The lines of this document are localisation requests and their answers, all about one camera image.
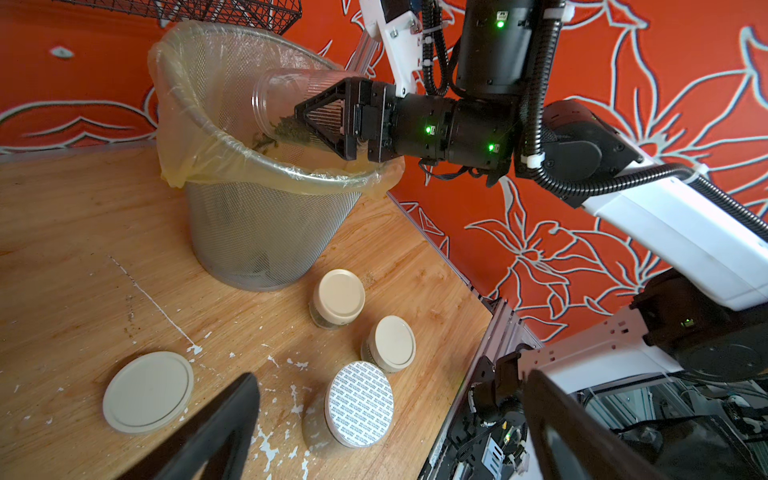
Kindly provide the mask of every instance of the mesh trash can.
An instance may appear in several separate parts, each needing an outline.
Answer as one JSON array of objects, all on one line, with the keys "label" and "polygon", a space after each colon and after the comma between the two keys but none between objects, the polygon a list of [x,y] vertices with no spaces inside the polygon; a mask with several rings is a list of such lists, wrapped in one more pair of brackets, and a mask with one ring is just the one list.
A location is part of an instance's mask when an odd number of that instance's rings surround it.
[{"label": "mesh trash can", "polygon": [[298,280],[360,195],[382,196],[402,176],[402,159],[345,162],[293,144],[263,147],[252,105],[260,77],[274,68],[340,69],[279,36],[183,22],[148,62],[162,176],[184,188],[194,252],[224,283],[266,291]]}]

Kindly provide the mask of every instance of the wire basket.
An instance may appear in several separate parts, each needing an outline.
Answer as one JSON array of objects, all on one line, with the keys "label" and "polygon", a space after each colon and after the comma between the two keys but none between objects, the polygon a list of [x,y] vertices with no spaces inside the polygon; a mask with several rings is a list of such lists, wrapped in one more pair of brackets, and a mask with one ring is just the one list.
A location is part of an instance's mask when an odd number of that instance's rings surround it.
[{"label": "wire basket", "polygon": [[161,21],[184,19],[262,28],[284,34],[301,18],[301,0],[58,0]]}]

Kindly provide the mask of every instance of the clear plastic jar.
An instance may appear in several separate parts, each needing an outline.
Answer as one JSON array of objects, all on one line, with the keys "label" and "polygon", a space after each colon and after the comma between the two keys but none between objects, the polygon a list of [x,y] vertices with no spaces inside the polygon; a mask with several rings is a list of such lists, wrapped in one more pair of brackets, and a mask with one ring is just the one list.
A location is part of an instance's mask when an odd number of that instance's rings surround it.
[{"label": "clear plastic jar", "polygon": [[352,362],[306,410],[304,442],[323,458],[370,447],[389,431],[394,411],[392,387],[382,371],[368,362]]},{"label": "clear plastic jar", "polygon": [[[276,68],[267,71],[253,89],[253,113],[262,133],[270,139],[308,147],[327,148],[294,115],[295,107],[323,92],[347,77],[357,76],[354,71],[302,70]],[[342,124],[342,107],[330,104],[313,113],[315,121],[330,130],[338,130]],[[254,150],[259,150],[256,143]]]},{"label": "clear plastic jar", "polygon": [[366,289],[349,270],[331,270],[315,285],[310,317],[320,328],[335,330],[352,323],[366,303]]},{"label": "clear plastic jar", "polygon": [[416,337],[402,318],[389,315],[371,329],[360,347],[360,358],[384,373],[397,373],[416,357]]}]

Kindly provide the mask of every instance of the cable connector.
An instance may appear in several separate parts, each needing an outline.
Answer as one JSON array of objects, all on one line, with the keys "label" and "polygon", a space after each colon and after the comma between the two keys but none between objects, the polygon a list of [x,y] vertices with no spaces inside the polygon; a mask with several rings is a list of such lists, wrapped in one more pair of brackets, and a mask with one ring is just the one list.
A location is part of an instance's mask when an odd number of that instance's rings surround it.
[{"label": "cable connector", "polygon": [[565,8],[547,8],[544,10],[544,18],[560,20],[563,23],[573,20],[574,15],[576,15],[576,7],[571,3],[565,4]]},{"label": "cable connector", "polygon": [[696,167],[691,168],[691,170],[694,171],[694,174],[686,178],[685,180],[682,180],[682,182],[686,185],[690,184],[690,182],[696,180],[698,177],[708,174],[710,171],[710,168],[705,164],[698,164]]},{"label": "cable connector", "polygon": [[440,22],[440,25],[438,25],[436,27],[425,28],[424,30],[422,30],[422,35],[429,35],[430,33],[434,33],[434,32],[436,32],[438,30],[442,30],[443,28],[445,28],[447,26],[448,26],[448,20],[443,20],[442,22]]},{"label": "cable connector", "polygon": [[544,163],[544,157],[544,152],[541,152],[540,154],[531,155],[530,157],[521,155],[520,159],[523,160],[524,164],[528,165],[528,168],[538,170],[541,167],[541,164]]}]

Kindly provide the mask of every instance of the wooden table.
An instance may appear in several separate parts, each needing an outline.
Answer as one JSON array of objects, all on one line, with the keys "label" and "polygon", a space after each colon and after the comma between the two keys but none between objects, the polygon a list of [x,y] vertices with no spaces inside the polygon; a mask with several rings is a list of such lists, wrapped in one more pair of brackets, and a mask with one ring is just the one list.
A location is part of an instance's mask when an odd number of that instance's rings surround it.
[{"label": "wooden table", "polygon": [[[159,350],[194,361],[185,418],[242,372],[256,374],[260,432],[244,478],[418,475],[490,313],[390,200],[358,202],[299,282],[251,293],[198,264],[184,195],[159,178],[153,148],[0,161],[0,477],[113,478],[145,456],[183,420],[121,434],[101,398],[120,368]],[[306,305],[319,277],[340,267],[366,285],[366,307],[331,332]],[[415,362],[390,376],[388,437],[337,460],[309,454],[291,410],[359,359],[388,314],[410,323],[418,345]],[[187,351],[181,331],[201,353]]]}]

